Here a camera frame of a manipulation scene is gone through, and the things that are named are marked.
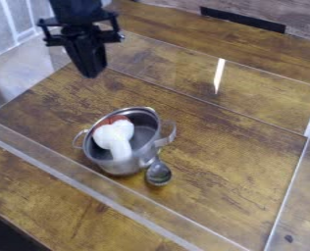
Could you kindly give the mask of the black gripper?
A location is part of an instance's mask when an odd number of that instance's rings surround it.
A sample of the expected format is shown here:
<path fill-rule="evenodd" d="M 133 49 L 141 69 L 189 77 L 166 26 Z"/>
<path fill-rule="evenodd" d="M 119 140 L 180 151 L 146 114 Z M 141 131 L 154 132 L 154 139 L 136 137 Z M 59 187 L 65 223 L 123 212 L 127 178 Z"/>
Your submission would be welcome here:
<path fill-rule="evenodd" d="M 47 46 L 65 46 L 67 55 L 79 70 L 81 74 L 89 78 L 95 78 L 106 68 L 105 43 L 121 42 L 125 35 L 121 31 L 118 14 L 103 12 L 99 16 L 89 19 L 86 23 L 71 24 L 61 23 L 55 18 L 39 19 L 36 25 L 42 28 Z M 95 23 L 109 21 L 111 30 L 101 30 Z M 93 38 L 94 42 L 87 39 L 82 41 L 81 54 L 83 63 L 73 43 L 78 38 Z"/>

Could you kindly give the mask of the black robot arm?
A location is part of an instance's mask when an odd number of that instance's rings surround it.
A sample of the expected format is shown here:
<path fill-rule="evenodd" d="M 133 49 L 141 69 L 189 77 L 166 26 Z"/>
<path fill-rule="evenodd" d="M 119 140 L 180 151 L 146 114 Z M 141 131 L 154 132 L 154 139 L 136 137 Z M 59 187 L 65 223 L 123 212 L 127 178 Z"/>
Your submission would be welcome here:
<path fill-rule="evenodd" d="M 106 43 L 125 39 L 111 0 L 48 0 L 54 17 L 39 19 L 47 47 L 62 46 L 81 74 L 95 78 L 107 66 Z"/>

